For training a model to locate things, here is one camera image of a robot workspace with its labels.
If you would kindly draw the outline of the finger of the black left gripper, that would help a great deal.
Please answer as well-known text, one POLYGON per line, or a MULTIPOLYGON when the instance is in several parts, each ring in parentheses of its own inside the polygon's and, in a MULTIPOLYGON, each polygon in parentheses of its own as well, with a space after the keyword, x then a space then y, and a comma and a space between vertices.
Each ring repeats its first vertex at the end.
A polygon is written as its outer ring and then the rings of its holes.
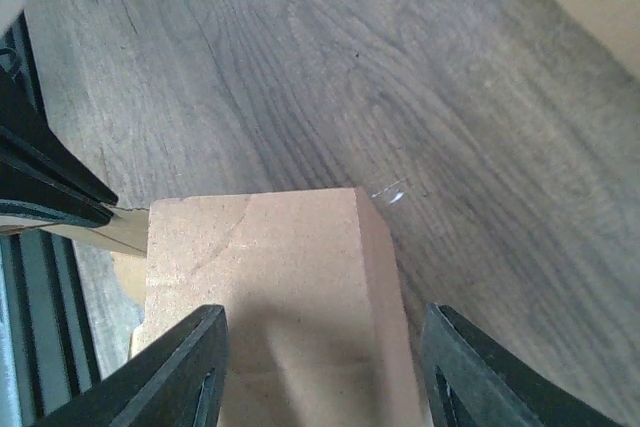
POLYGON ((54 135, 26 93, 1 69, 1 138, 24 154, 27 163, 66 187, 108 205, 118 196, 54 135))
POLYGON ((1 233, 52 226, 104 227, 113 191, 81 162, 61 169, 1 158, 1 233))

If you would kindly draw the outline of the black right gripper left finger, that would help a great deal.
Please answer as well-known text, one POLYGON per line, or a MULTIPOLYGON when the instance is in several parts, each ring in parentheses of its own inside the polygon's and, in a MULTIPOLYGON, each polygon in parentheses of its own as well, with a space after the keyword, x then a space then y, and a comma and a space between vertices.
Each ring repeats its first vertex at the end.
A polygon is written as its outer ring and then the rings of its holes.
POLYGON ((38 426, 215 426, 229 360, 224 307, 203 305, 38 426))

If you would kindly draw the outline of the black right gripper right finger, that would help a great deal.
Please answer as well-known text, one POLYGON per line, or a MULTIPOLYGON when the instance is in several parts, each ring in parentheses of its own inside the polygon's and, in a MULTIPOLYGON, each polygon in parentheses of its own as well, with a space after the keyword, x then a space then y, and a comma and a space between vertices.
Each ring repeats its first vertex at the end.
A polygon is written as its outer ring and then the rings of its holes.
POLYGON ((447 305, 426 306, 424 385, 435 426, 615 426, 447 305))

